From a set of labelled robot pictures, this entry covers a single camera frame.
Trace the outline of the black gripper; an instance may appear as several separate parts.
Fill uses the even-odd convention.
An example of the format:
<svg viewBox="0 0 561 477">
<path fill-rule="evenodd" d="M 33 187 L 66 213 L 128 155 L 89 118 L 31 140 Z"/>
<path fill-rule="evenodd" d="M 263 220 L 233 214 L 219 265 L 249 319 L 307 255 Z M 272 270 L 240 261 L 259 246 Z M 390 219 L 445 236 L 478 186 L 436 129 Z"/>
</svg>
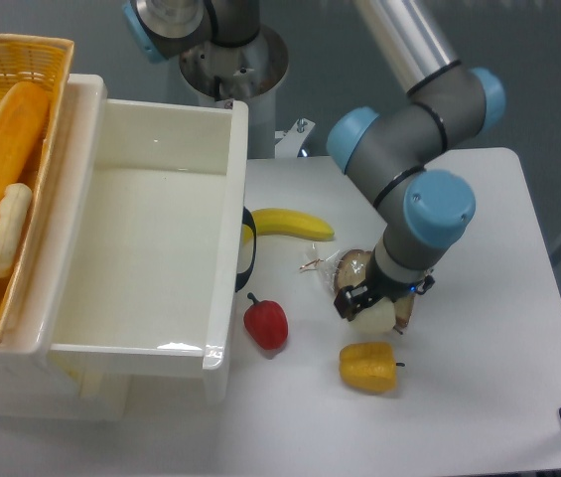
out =
<svg viewBox="0 0 561 477">
<path fill-rule="evenodd" d="M 378 266 L 369 267 L 365 274 L 365 284 L 345 286 L 334 299 L 334 306 L 343 319 L 354 319 L 356 315 L 373 306 L 379 299 L 397 301 L 411 294 L 424 295 L 435 284 L 432 272 L 414 270 L 410 277 L 393 278 Z"/>
</svg>

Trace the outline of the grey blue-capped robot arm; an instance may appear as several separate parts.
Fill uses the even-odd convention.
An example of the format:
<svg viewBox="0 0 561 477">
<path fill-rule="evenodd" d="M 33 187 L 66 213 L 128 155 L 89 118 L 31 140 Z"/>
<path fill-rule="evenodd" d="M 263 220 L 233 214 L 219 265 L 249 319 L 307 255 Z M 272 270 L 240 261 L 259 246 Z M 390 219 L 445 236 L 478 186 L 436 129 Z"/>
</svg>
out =
<svg viewBox="0 0 561 477">
<path fill-rule="evenodd" d="M 358 1 L 357 11 L 409 103 L 390 118 L 357 108 L 332 128 L 327 151 L 386 222 L 363 281 L 334 304 L 351 321 L 388 299 L 423 294 L 432 270 L 464 234 L 476 210 L 461 177 L 426 166 L 502 118 L 500 79 L 462 65 L 420 1 Z"/>
</svg>

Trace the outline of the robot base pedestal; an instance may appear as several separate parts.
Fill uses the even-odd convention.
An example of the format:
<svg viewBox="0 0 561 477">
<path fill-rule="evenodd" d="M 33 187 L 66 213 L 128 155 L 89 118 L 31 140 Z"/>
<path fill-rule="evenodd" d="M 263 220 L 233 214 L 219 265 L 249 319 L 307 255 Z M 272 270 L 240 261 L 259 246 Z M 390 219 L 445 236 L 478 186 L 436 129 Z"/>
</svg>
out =
<svg viewBox="0 0 561 477">
<path fill-rule="evenodd" d="M 276 94 L 289 69 L 282 38 L 258 1 L 127 1 L 122 11 L 152 63 L 171 59 L 199 105 L 247 104 L 248 157 L 275 156 Z"/>
</svg>

